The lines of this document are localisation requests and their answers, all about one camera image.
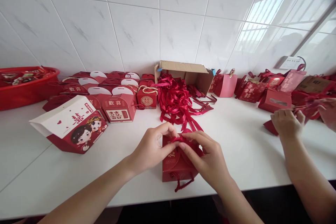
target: red gift bag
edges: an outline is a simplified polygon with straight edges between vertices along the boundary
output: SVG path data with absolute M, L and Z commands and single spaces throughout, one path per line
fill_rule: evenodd
M 218 97 L 232 97 L 237 84 L 237 75 L 233 68 L 229 74 L 224 74 L 222 80 L 217 84 L 215 95 Z
M 216 90 L 217 85 L 223 79 L 223 74 L 220 73 L 220 72 L 221 72 L 220 69 L 216 72 L 216 75 L 215 75 L 215 77 L 212 80 L 212 83 L 211 83 L 211 86 L 210 86 L 210 89 L 209 89 L 208 93 L 214 93 L 215 90 Z
M 251 103 L 256 103 L 257 101 L 259 101 L 266 86 L 267 83 L 259 82 L 254 79 L 249 79 L 238 99 L 246 102 L 248 101 Z
M 285 79 L 277 89 L 282 92 L 292 92 L 296 89 L 307 73 L 306 71 L 301 71 L 305 66 L 305 64 L 300 64 L 297 70 L 291 69 L 285 73 Z

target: pink gift bag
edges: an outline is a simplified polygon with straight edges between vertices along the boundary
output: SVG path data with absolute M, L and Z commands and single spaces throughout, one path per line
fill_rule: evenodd
M 229 74 L 224 74 L 223 79 L 217 85 L 215 89 L 215 95 L 218 97 L 232 97 L 237 84 L 237 75 L 234 74 L 233 68 Z

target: wedding favor box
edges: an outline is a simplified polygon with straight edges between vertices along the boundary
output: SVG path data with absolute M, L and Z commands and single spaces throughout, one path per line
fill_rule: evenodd
M 86 153 L 107 128 L 88 98 L 80 95 L 29 122 L 61 151 L 79 154 Z

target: brown box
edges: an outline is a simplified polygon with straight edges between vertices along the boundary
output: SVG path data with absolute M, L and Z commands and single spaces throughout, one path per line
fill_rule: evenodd
M 200 64 L 182 63 L 176 61 L 160 61 L 155 64 L 155 83 L 158 82 L 161 71 L 169 71 L 173 78 L 185 80 L 187 85 L 195 85 L 197 89 L 206 95 L 210 89 L 214 74 Z
M 326 94 L 335 84 L 336 82 L 331 80 L 308 76 L 298 85 L 296 90 L 302 90 L 306 93 Z

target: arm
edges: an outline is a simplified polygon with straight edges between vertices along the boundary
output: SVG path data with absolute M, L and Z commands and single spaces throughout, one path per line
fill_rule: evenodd
M 134 176 L 156 166 L 177 147 L 178 142 L 163 148 L 160 146 L 158 140 L 162 135 L 168 134 L 177 136 L 176 129 L 168 122 L 148 129 L 131 155 L 59 205 L 39 223 L 94 223 L 124 184 Z
M 200 175 L 220 196 L 230 223 L 263 223 L 230 176 L 220 144 L 202 131 L 182 136 L 195 140 L 203 147 L 205 155 L 200 158 L 190 146 L 179 144 Z
M 271 116 L 285 153 L 291 182 L 313 223 L 334 223 L 336 191 L 320 173 L 300 140 L 305 116 L 278 110 Z

